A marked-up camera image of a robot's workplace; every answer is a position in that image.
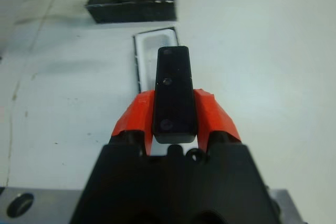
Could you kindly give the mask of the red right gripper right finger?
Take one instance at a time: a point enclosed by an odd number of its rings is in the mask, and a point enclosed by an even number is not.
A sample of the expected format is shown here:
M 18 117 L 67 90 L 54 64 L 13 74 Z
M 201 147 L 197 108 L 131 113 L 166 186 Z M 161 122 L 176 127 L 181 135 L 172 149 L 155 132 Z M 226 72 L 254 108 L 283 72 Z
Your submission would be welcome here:
M 213 94 L 202 89 L 195 89 L 194 98 L 198 123 L 198 148 L 207 152 L 210 147 L 211 135 L 214 132 L 227 135 L 230 143 L 241 142 L 233 120 L 218 104 Z

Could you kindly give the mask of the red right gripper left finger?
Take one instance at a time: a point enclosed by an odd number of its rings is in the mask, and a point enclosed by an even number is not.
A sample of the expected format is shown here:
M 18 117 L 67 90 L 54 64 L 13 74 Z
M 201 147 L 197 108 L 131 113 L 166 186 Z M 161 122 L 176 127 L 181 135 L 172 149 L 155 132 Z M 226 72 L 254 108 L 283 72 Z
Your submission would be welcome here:
M 140 131 L 144 134 L 142 143 L 145 153 L 150 155 L 153 140 L 153 109 L 154 90 L 139 93 L 117 121 L 111 136 L 115 137 L 123 132 Z

